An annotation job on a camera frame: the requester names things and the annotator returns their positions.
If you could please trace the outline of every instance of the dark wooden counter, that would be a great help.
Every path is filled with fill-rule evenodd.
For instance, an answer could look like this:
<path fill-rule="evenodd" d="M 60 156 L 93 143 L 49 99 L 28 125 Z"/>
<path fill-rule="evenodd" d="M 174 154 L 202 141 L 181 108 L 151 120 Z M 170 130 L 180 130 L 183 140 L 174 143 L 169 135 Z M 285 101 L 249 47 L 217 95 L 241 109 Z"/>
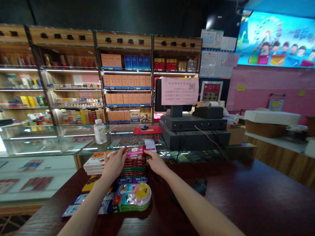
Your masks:
<path fill-rule="evenodd" d="M 315 191 L 258 160 L 195 164 L 208 176 L 206 198 L 247 236 L 315 235 Z M 171 165 L 189 184 L 203 175 L 187 164 Z M 60 216 L 88 180 L 80 169 L 16 235 L 57 235 Z M 152 202 L 144 212 L 98 216 L 93 235 L 197 235 L 170 197 L 166 182 L 148 171 Z"/>

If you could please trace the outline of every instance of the blue box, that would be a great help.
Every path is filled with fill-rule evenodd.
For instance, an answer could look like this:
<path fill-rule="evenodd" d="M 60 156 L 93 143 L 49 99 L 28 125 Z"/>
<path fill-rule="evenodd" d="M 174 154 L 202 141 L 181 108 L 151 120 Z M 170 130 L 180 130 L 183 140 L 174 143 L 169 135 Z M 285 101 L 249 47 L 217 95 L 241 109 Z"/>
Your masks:
<path fill-rule="evenodd" d="M 149 56 L 144 57 L 144 70 L 151 70 L 150 57 Z"/>
<path fill-rule="evenodd" d="M 126 70 L 132 70 L 131 69 L 131 56 L 125 55 L 125 68 Z"/>
<path fill-rule="evenodd" d="M 131 68 L 132 70 L 138 70 L 138 57 L 131 56 Z"/>
<path fill-rule="evenodd" d="M 144 56 L 138 56 L 138 70 L 144 70 Z"/>

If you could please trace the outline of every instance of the tiled wall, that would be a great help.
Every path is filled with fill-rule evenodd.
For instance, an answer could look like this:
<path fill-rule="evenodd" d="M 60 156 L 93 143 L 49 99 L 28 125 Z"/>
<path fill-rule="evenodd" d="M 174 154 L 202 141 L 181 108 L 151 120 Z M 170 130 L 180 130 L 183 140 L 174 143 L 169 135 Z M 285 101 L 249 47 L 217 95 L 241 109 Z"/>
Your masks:
<path fill-rule="evenodd" d="M 246 84 L 246 91 L 236 91 L 238 84 Z M 306 90 L 298 96 L 299 90 Z M 315 116 L 315 69 L 276 68 L 238 65 L 233 69 L 227 110 L 255 110 L 266 108 L 271 93 L 285 93 L 283 111 Z"/>

